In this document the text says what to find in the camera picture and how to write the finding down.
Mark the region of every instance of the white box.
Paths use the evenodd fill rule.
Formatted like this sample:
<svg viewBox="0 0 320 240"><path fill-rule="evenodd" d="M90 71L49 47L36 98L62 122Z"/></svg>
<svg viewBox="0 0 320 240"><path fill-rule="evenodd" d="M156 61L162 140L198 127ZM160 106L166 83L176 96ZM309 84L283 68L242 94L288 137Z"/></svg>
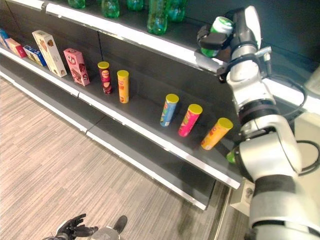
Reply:
<svg viewBox="0 0 320 240"><path fill-rule="evenodd" d="M41 30L34 31L32 35L50 71L59 77L67 75L67 71L52 35Z"/></svg>
<svg viewBox="0 0 320 240"><path fill-rule="evenodd" d="M255 184L246 178L243 178L242 183L238 189L232 191L230 206L250 215L250 204L255 191Z"/></svg>

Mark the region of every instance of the red box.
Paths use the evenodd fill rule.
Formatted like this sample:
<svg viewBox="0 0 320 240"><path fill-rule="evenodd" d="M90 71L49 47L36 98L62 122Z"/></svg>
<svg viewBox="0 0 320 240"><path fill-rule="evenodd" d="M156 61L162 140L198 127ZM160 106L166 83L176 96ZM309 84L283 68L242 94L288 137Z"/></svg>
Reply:
<svg viewBox="0 0 320 240"><path fill-rule="evenodd" d="M24 48L20 45L20 43L16 42L12 38L7 38L6 43L14 54L18 55L20 58L24 58L27 56Z"/></svg>
<svg viewBox="0 0 320 240"><path fill-rule="evenodd" d="M74 81L83 86L88 85L90 80L82 53L73 48L67 48L63 53Z"/></svg>

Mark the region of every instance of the store shelf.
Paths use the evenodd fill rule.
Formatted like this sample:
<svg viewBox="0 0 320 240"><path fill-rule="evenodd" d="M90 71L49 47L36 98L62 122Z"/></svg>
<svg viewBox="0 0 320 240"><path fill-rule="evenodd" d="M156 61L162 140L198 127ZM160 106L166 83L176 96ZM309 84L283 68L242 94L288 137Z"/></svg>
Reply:
<svg viewBox="0 0 320 240"><path fill-rule="evenodd" d="M214 178L16 62L1 60L0 75L15 87L193 205L207 208Z"/></svg>
<svg viewBox="0 0 320 240"><path fill-rule="evenodd" d="M140 134L105 117L87 135L204 210L215 180Z"/></svg>
<svg viewBox="0 0 320 240"><path fill-rule="evenodd" d="M218 68L226 64L198 52L197 32L203 23L170 23L165 35L155 36L147 32L147 10L132 12L122 7L119 18L111 19L103 17L101 7L96 3L87 4L84 9L73 9L63 0L48 2L45 11L49 15L98 30L193 68L216 73Z"/></svg>
<svg viewBox="0 0 320 240"><path fill-rule="evenodd" d="M28 7L31 9L35 9L38 11L42 10L42 7L45 3L45 1L41 1L41 0L6 0L7 2L12 2L15 4L19 4L22 5L24 7Z"/></svg>
<svg viewBox="0 0 320 240"><path fill-rule="evenodd" d="M34 73L38 74L39 76L44 77L51 83L55 84L56 86L62 88L63 90L69 92L70 94L74 96L79 95L79 91L76 90L72 85L70 85L70 82L72 83L73 81L71 80L71 77L59 77L57 75L54 75L48 67L42 67L39 66L37 63L34 61L30 60L27 57L21 58L14 53L12 53L10 50L7 48L4 48L2 45L0 46L0 54L3 56L8 57L9 59L15 61L16 63L24 66L25 68L33 71Z"/></svg>
<svg viewBox="0 0 320 240"><path fill-rule="evenodd" d="M91 78L91 83L83 87L74 83L72 77L54 76L48 69L33 64L27 58L19 58L9 50L0 48L0 53L11 58L27 69L32 70L43 78L68 92L78 92L78 98L97 108L101 112L120 122L126 127L138 132L145 138L161 146L166 151L182 158L196 166L201 171L225 183L232 188L240 186L242 177L236 166L229 164L225 155L233 147L233 142L223 139L212 150L206 151L200 147L200 142L206 134L207 126L195 126L188 137L180 137L178 129L183 115L177 115L169 127L162 127L159 123L162 105L132 94L128 104L119 102L117 90L113 94L105 95L101 89L99 77Z"/></svg>
<svg viewBox="0 0 320 240"><path fill-rule="evenodd" d="M87 132L105 115L45 81L14 61L1 56L0 75L69 123Z"/></svg>

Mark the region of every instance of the cable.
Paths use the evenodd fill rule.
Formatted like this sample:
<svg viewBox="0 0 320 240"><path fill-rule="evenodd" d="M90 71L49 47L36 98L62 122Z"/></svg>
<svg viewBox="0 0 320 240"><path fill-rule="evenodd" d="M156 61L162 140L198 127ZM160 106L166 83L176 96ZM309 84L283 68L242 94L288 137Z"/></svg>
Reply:
<svg viewBox="0 0 320 240"><path fill-rule="evenodd" d="M287 83L292 84L293 86L295 86L295 87L303 94L303 101L302 101L302 103L301 103L298 107L296 107L294 110L292 110L292 111L290 111L290 112L288 112L288 113L285 113L285 114L283 114L282 116L284 116L284 117L287 118L288 116L293 115L293 114L295 114L296 112L300 111L300 110L302 109L302 107L305 105L306 101L307 101L308 93L307 93L306 88L305 88L303 85L301 85L301 84L293 81L291 78L289 78L289 77L287 77L287 76L285 76L285 75L273 74L272 76L273 76L275 79L279 79L279 80L281 80L281 81L284 81L284 82L287 82Z"/></svg>
<svg viewBox="0 0 320 240"><path fill-rule="evenodd" d="M296 142L298 144L299 143L310 144L310 145L314 146L318 151L318 157L316 158L315 162L310 164L309 166L302 168L302 172L299 174L299 176L310 174L310 173L314 172L315 170L317 170L320 167L320 146L317 143L315 143L314 141L309 141L309 140L298 140Z"/></svg>
<svg viewBox="0 0 320 240"><path fill-rule="evenodd" d="M60 237L56 237L56 236L48 236L48 237L45 237L41 240L62 240Z"/></svg>

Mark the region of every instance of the white shelf edge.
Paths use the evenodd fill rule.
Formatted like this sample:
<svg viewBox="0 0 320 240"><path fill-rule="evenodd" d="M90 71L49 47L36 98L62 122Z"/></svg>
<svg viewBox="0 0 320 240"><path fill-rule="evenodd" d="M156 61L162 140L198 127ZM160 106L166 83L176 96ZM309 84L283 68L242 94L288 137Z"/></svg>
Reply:
<svg viewBox="0 0 320 240"><path fill-rule="evenodd" d="M121 122L123 125L126 125L127 127L133 129L134 131L138 132L139 134L147 137L151 141L157 143L161 147L163 147L164 150L169 151L177 156L179 156L182 159L187 160L189 163L197 166L198 168L202 169L206 173L210 174L212 177L224 182L225 184L231 186L232 188L237 189L240 186L240 183L233 180L229 176L225 175L224 173L214 169L210 165L204 163L203 161L199 160L198 158L190 155L189 153L183 151L179 147L173 145L171 142L164 140L163 138L157 136L156 134L150 132L149 130L141 127L140 125L136 124L135 122L127 119L126 117L122 116L121 114L117 113L116 111L110 109L109 107L101 104L100 102L92 99L91 97L79 93L78 96L83 101L87 102L91 106L99 109L100 111L104 112L114 120L117 120Z"/></svg>
<svg viewBox="0 0 320 240"><path fill-rule="evenodd" d="M189 194L187 194L184 191L182 191L180 188L176 187L175 185L173 185L169 181L165 180L164 178L162 178L161 176L156 174L154 171L152 171L149 168L145 167L144 165L140 164L139 162L137 162L136 160L134 160L130 156L124 154L122 151L120 151L116 147L112 146L108 142L106 142L106 141L102 140L101 138L97 137L96 135L94 135L90 131L88 131L86 133L86 135L88 137L92 138L97 143L103 145L104 147L106 147L107 149L109 149L110 151L112 151L113 153L115 153L116 155L121 157L122 159L126 160L130 164L134 165L135 167L137 167L138 169L140 169L141 171L143 171L144 173L149 175L151 178L157 180L158 182L160 182L161 184L165 185L166 187L168 187L169 189L171 189L172 191L174 191L175 193L177 193L181 197L185 198L186 200L188 200L190 203L192 203L193 205L197 206L201 210L205 210L206 209L206 205L204 205L203 203L197 201L192 196L190 196Z"/></svg>
<svg viewBox="0 0 320 240"><path fill-rule="evenodd" d="M102 111L103 113L107 114L111 118L121 122L123 125L127 125L129 128L133 129L134 131L140 133L141 135L145 136L146 138L150 139L151 141L155 142L156 144L163 147L166 151L169 151L180 158L188 161L189 163L197 166L199 169L203 170L204 172L208 173L212 177L216 178L217 180L229 185L230 187L237 189L240 186L240 182L237 182L227 176L226 174L216 170L212 166L206 164L205 162L201 161L200 159L190 155L186 151L180 149L179 147L175 146L171 142L164 140L163 138L157 136L156 134L150 132L149 130L141 127L140 125L136 124L135 122L129 120L128 118L124 117L123 115L119 114L118 112L110 109L109 107L103 105L102 103L92 99L91 97L85 95L82 92L75 90L74 88L70 87L69 85L63 83L58 78L46 73L40 67L34 66L27 61L23 60L22 58L18 57L17 55L5 50L4 48L0 47L0 54L7 56L8 58L14 60L18 64L24 66L25 68L30 69L31 71L37 73L38 75L42 76L43 78L49 80L50 82L54 83L55 85L61 87L62 89L74 94L79 99L87 102L91 106L97 108L98 110Z"/></svg>
<svg viewBox="0 0 320 240"><path fill-rule="evenodd" d="M27 7L33 8L33 9L38 9L38 10L42 9L42 5L45 2L45 1L41 1L41 0L6 0L6 1L20 4L23 6L27 6Z"/></svg>
<svg viewBox="0 0 320 240"><path fill-rule="evenodd" d="M218 59L211 61L209 58L195 52L194 50L160 39L151 34L135 30L120 23L93 16L76 9L49 3L46 6L46 13L56 15L58 18L64 17L85 26L92 27L117 39L128 40L136 43L138 46L148 47L156 52L171 56L189 65L200 69L203 68L213 73L216 73L217 69L225 64L223 61Z"/></svg>
<svg viewBox="0 0 320 240"><path fill-rule="evenodd" d="M39 102L40 104L42 104L43 106L45 106L46 108L50 109L51 111L53 111L55 114L59 115L60 117L62 117L63 119L65 119L66 121L68 121L69 123L71 123L72 125L74 125L76 128L78 128L80 131L86 133L87 132L87 128L84 127L83 125L81 125L80 123L76 122L75 120L73 120L71 117L67 116L66 114L64 114L62 111L58 110L57 108L55 108L54 106L50 105L49 103L47 103L46 101L44 101L43 99L41 99L40 97L38 97L37 95L33 94L31 91L29 91L28 89L26 89L25 87L21 86L20 84L18 84L14 79L12 79L10 76L6 75L5 73L3 73L2 71L0 71L0 76L2 76L3 78L7 79L9 82L11 82L16 88L20 89L22 92L24 92L25 94L27 94L28 96L30 96L31 98L33 98L34 100L36 100L37 102Z"/></svg>
<svg viewBox="0 0 320 240"><path fill-rule="evenodd" d="M79 95L78 90L76 90L73 87L69 86L68 84L62 82L61 80L57 79L56 77L50 75L49 73L45 72L41 68L25 61L23 58L15 55L14 53L10 52L9 50L4 49L2 46L0 46L0 54L3 54L4 56L10 58L11 60L24 66L25 68L30 69L34 73L42 76L43 78L47 79L48 81L52 82L53 84L57 85L58 87L64 89L65 91L69 92L70 94L72 94L74 96Z"/></svg>

